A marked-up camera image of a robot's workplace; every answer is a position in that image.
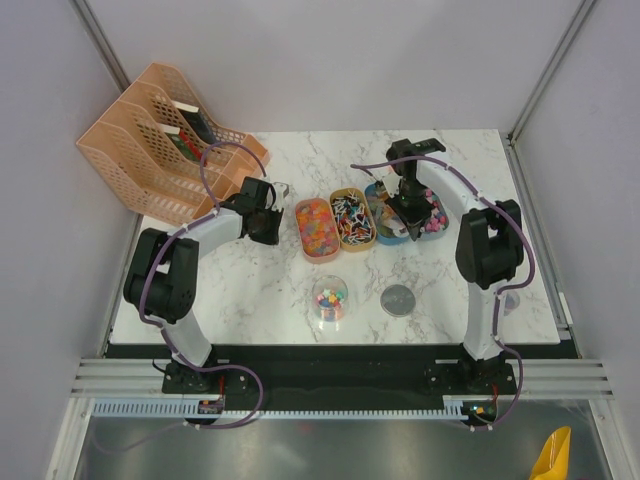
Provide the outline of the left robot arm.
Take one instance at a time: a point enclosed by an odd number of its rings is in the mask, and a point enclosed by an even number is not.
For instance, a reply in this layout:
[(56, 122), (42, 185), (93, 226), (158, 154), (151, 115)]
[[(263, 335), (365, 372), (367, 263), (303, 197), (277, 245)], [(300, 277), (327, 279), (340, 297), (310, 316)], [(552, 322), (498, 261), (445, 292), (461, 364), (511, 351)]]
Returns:
[(212, 346), (193, 312), (201, 258), (244, 237), (275, 246), (289, 186), (258, 178), (244, 179), (238, 193), (189, 224), (169, 231), (144, 229), (137, 240), (123, 287), (124, 300), (140, 320), (160, 330), (172, 357), (187, 366), (185, 382), (208, 393), (219, 382), (209, 363)]

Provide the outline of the metal candy scoop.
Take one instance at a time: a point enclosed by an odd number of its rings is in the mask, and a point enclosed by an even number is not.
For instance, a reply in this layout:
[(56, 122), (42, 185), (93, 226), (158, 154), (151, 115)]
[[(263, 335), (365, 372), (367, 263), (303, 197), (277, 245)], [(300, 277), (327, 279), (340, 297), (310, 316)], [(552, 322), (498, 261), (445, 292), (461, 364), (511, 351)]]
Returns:
[(386, 203), (389, 198), (388, 192), (384, 184), (379, 181), (376, 183), (378, 199), (381, 202), (380, 222), (394, 237), (404, 238), (409, 235), (404, 223), (399, 219), (395, 211)]

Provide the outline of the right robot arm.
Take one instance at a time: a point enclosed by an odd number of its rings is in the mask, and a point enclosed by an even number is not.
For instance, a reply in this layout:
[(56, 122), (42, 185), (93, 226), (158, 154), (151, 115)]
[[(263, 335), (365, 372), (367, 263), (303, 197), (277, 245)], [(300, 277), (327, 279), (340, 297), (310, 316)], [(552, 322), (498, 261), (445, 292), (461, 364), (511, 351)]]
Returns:
[(433, 219), (433, 190), (449, 214), (458, 219), (455, 261), (469, 290), (467, 329), (463, 348), (471, 358), (458, 368), (458, 381), (467, 392), (483, 392), (494, 381), (486, 362), (500, 355), (497, 323), (500, 294), (524, 260), (521, 209), (514, 200), (492, 202), (464, 174), (444, 159), (446, 148), (436, 139), (413, 143), (395, 141), (386, 160), (399, 177), (389, 187), (389, 205), (417, 240)]

